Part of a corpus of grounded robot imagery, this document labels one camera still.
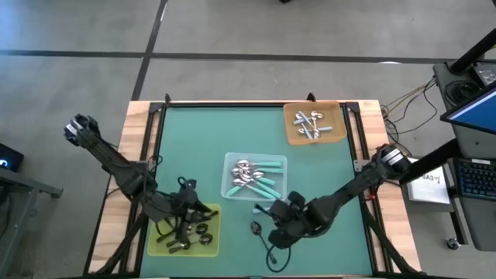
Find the cart wheel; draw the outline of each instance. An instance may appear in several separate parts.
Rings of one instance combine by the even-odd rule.
[[[446,241],[446,245],[451,250],[458,250],[458,248],[460,248],[460,244],[458,243],[458,239],[456,239],[456,237],[453,237],[453,238],[448,239]]]

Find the utensil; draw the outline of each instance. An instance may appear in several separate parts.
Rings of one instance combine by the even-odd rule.
[[[282,167],[281,162],[259,162],[259,163],[250,163],[248,160],[239,160],[236,164],[238,167]]]
[[[205,224],[205,223],[198,224],[198,225],[196,226],[196,230],[195,230],[195,232],[196,232],[197,234],[199,234],[200,236],[201,236],[201,235],[204,235],[207,231],[208,231],[208,225],[207,225],[207,224]]]
[[[281,194],[277,193],[275,190],[271,189],[270,187],[268,186],[265,186],[265,184],[262,184],[260,183],[259,181],[256,181],[255,179],[253,179],[253,177],[251,176],[248,176],[247,179],[244,179],[243,177],[241,177],[241,179],[243,181],[245,181],[246,183],[250,183],[251,181],[255,181],[255,183],[257,183],[258,186],[260,186],[260,188],[264,189],[265,191],[267,191],[269,194],[273,195],[274,197],[276,198],[280,198],[281,197]]]
[[[208,245],[212,242],[213,239],[214,239],[213,235],[211,235],[210,233],[206,233],[200,236],[198,242],[200,242],[201,245]]]
[[[303,117],[299,114],[299,112],[296,114],[296,118],[297,118],[297,120],[293,123],[296,124],[296,122],[297,122],[298,124],[301,124],[301,127],[302,127],[303,131],[305,131],[305,135],[307,136],[307,138],[313,139],[312,134],[310,134],[310,132],[307,129],[307,126],[305,126],[305,124],[304,124],[305,119],[303,119]]]
[[[256,171],[253,172],[252,177],[255,178],[255,179],[257,179],[260,182],[265,183],[265,184],[269,184],[269,185],[272,185],[272,186],[274,186],[276,184],[276,181],[273,181],[271,179],[265,178],[264,175],[265,174],[263,172],[256,170]]]
[[[190,235],[193,233],[193,230],[192,230],[192,229],[190,229],[190,228],[191,228],[191,227],[189,226],[189,227],[188,227],[188,230],[186,231],[186,236],[190,236]],[[174,244],[176,244],[176,243],[178,243],[178,242],[179,242],[179,240],[174,239],[174,240],[169,241],[168,243],[166,243],[166,244],[165,244],[165,246],[168,248],[168,247],[171,247],[171,246],[173,246]]]
[[[258,222],[256,221],[253,221],[251,222],[250,224],[250,228],[251,228],[251,232],[255,235],[255,236],[259,236],[260,239],[262,240],[262,243],[263,245],[265,246],[265,249],[267,250],[267,252],[269,251],[269,247],[267,246],[267,244],[265,243],[265,239],[262,237],[262,225],[259,224]],[[269,258],[270,258],[270,261],[273,263],[273,264],[277,264],[277,260],[276,260],[276,257],[274,257],[274,255],[272,253],[269,253]]]
[[[231,170],[231,173],[234,177],[239,177],[246,182],[251,182],[255,179],[265,184],[269,184],[270,186],[274,186],[276,184],[276,181],[264,178],[264,173],[261,171],[254,170],[253,175],[251,175],[250,172],[251,169],[249,169],[249,167],[235,167]]]
[[[263,208],[263,210],[265,210],[265,211],[269,211],[269,210],[270,210],[270,207]],[[259,209],[256,209],[256,208],[252,209],[252,210],[251,210],[251,212],[252,212],[253,214],[262,213],[262,211],[260,211]]]
[[[296,119],[304,119],[310,126],[312,126],[310,119],[308,119],[308,117],[303,112],[298,112],[296,114]]]
[[[255,171],[262,171],[264,173],[270,173],[270,174],[283,174],[284,173],[284,169],[265,168],[265,167],[256,169]]]
[[[181,243],[179,243],[179,246],[178,247],[172,247],[172,248],[170,248],[169,249],[169,253],[176,253],[179,250],[188,250],[189,247],[191,247],[191,244],[193,244],[193,243],[190,243],[189,240],[188,241],[181,242]]]
[[[312,121],[313,121],[313,137],[317,139],[320,137],[319,128],[317,128],[317,119],[323,118],[324,115],[316,111],[312,111],[310,115],[312,116]]]
[[[329,126],[329,127],[319,128],[319,132],[324,132],[324,131],[332,131],[332,127]],[[305,131],[303,130],[303,128],[300,128],[300,129],[298,129],[298,133],[305,134]]]
[[[176,233],[176,229],[174,229],[174,227],[172,226],[172,224],[170,224],[171,228],[173,228],[170,232],[164,234],[163,236],[160,236],[159,238],[157,238],[157,243],[161,243],[162,241],[164,241],[166,238],[168,238],[169,236],[172,236],[173,234]],[[188,229],[186,230],[186,232],[188,231],[191,231],[192,230],[192,227],[191,225],[188,226]]]
[[[257,188],[254,188],[252,186],[249,186],[248,183],[246,183],[245,181],[243,181],[243,180],[241,180],[239,178],[233,180],[232,183],[234,184],[234,186],[239,187],[239,188],[241,188],[241,187],[248,187],[248,188],[252,189],[253,191],[257,192],[258,194],[263,195],[265,198],[268,198],[271,201],[275,201],[275,197],[273,195],[271,195],[271,194],[269,194],[269,193],[267,193],[265,191],[259,190]]]

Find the green table surface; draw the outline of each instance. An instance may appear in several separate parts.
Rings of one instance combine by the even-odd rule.
[[[250,231],[257,220],[267,240],[274,224],[268,216],[254,215],[252,201],[220,195],[224,156],[228,152],[284,155],[288,159],[288,192],[307,200],[330,195],[354,178],[347,138],[338,143],[290,146],[282,107],[276,108],[168,108],[160,145],[163,163],[157,169],[159,190],[177,191],[177,177],[198,181],[198,197],[222,208],[217,257],[152,257],[146,252],[141,277],[269,276],[266,250]],[[282,267],[288,250],[274,249],[275,269]],[[300,239],[292,247],[288,267],[277,275],[334,275],[372,273],[358,198],[345,205],[332,228],[315,239]]]

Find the yellow tray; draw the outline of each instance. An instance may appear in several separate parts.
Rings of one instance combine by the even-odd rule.
[[[166,238],[161,243],[157,243],[157,239],[160,237],[157,229],[155,228],[155,223],[150,227],[150,237],[148,238],[148,247],[147,252],[150,256],[156,257],[217,257],[219,254],[219,237],[220,237],[220,219],[221,219],[221,210],[220,205],[213,204],[205,204],[212,211],[217,210],[219,213],[217,216],[212,217],[212,220],[205,222],[208,224],[208,231],[213,235],[212,242],[208,245],[201,245],[200,243],[195,243],[191,245],[191,248],[188,250],[179,250],[176,253],[169,253],[169,248],[165,245],[169,241],[174,240],[174,235]],[[191,243],[197,241],[200,236],[195,232],[196,225],[193,225],[193,233],[189,236]],[[160,232],[165,234],[170,232],[170,226],[165,222],[161,221],[158,223]]]

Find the orange tray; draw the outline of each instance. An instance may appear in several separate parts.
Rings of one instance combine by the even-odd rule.
[[[318,139],[309,139],[305,134],[300,134],[298,129],[302,128],[301,124],[293,124],[298,112],[303,112],[307,117],[310,117],[312,111],[317,111],[324,115],[322,119],[317,120],[318,127],[332,127],[331,131],[320,132]],[[286,104],[284,105],[284,123],[286,125],[288,142],[292,146],[310,143],[336,143],[346,137],[343,112],[337,101]],[[304,122],[304,124],[309,131],[312,129],[307,122]]]

